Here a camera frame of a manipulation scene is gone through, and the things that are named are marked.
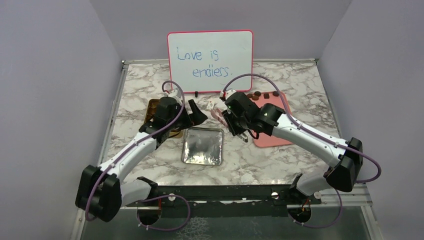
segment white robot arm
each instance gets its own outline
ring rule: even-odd
[[[188,114],[185,108],[181,110],[180,96],[175,89],[162,97],[152,119],[140,127],[130,143],[110,160],[99,166],[89,165],[82,171],[75,205],[86,210],[86,218],[90,213],[109,222],[122,206],[149,196],[150,180],[137,179],[122,185],[121,182],[141,160],[170,137],[172,130],[188,129],[208,118],[193,100],[188,101],[192,113]]]
[[[328,170],[324,172],[299,174],[294,179],[290,193],[286,197],[303,200],[315,192],[328,188],[335,188],[342,192],[352,191],[363,164],[363,158],[344,149],[343,146],[361,152],[361,141],[356,138],[347,141],[325,134],[290,116],[297,123],[296,125],[284,109],[270,103],[259,108],[244,93],[232,89],[225,94],[225,105],[227,110],[222,114],[229,131],[234,136],[248,131],[253,138],[257,138],[259,133],[265,133],[285,139],[313,153],[328,165]],[[313,134],[320,135],[323,139],[316,138]]]

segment marble countertop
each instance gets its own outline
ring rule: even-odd
[[[291,112],[300,121],[333,136],[339,136],[333,114],[315,63],[254,63],[253,72],[273,80],[285,93]],[[119,152],[143,124],[150,99],[164,95],[162,82],[169,80],[168,64],[130,64],[115,118],[107,159]],[[273,91],[262,79],[253,78],[252,92]],[[186,101],[194,99],[188,95]],[[225,105],[218,94],[199,94],[195,99],[206,110],[209,99],[218,108]],[[198,127],[223,128],[209,119]],[[259,148],[249,136],[244,143],[224,129],[223,163],[220,166],[186,164],[181,160],[183,138],[166,140],[131,171],[124,182],[146,177],[159,185],[259,185],[291,184],[297,173],[325,168],[325,163],[296,145]]]

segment pink tray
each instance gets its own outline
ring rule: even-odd
[[[284,97],[285,101],[288,103],[286,99],[286,95],[284,93],[280,92],[282,96]],[[264,94],[269,94],[269,98],[265,99]],[[274,96],[272,91],[269,92],[262,92],[262,94],[259,97],[259,100],[252,100],[258,107],[262,107],[265,104],[274,104],[277,107],[280,107],[284,109],[283,103],[281,102],[281,98],[279,96]],[[291,114],[290,106],[288,106],[288,112]],[[260,148],[267,148],[267,147],[275,147],[275,146],[284,146],[284,145],[290,145],[291,142],[275,137],[275,136],[268,136],[265,133],[259,133],[259,139],[253,140],[254,144]]]

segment gray wall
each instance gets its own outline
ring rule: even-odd
[[[0,1],[1,239],[68,239],[120,58],[88,0]]]
[[[319,58],[351,0],[90,0],[124,60],[167,59],[167,34],[251,29],[254,57]]]
[[[424,228],[423,12],[422,0],[353,0],[318,62],[342,135],[381,163],[368,187],[388,240],[422,239]]]

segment silver square tray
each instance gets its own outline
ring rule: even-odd
[[[181,160],[186,164],[218,166],[223,163],[224,131],[192,127],[184,131]]]

